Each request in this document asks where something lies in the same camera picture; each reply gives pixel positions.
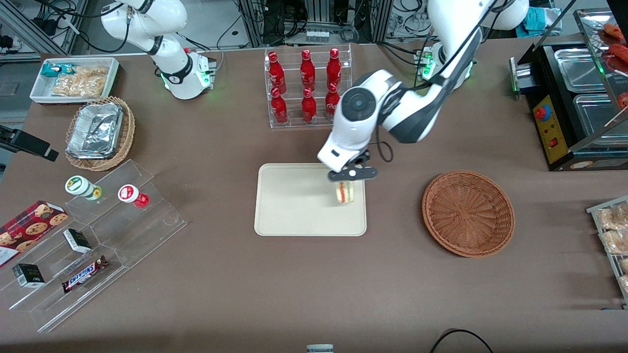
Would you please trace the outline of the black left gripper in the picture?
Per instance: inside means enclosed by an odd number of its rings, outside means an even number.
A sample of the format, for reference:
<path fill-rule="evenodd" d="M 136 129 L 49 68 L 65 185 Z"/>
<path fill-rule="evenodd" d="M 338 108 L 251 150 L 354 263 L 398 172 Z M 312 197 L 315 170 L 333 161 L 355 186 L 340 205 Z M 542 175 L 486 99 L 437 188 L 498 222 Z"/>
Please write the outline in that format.
<path fill-rule="evenodd" d="M 363 168 L 368 168 L 368 161 L 370 161 L 370 150 L 369 149 L 365 149 L 361 152 L 361 154 L 355 156 L 354 158 L 352 158 L 349 162 L 347 162 L 345 164 L 345 169 L 346 170 L 357 170 L 357 169 L 363 169 Z M 355 181 L 356 184 L 362 183 L 363 179 L 357 179 Z M 343 181 L 336 181 L 336 187 L 341 187 L 343 186 Z"/>

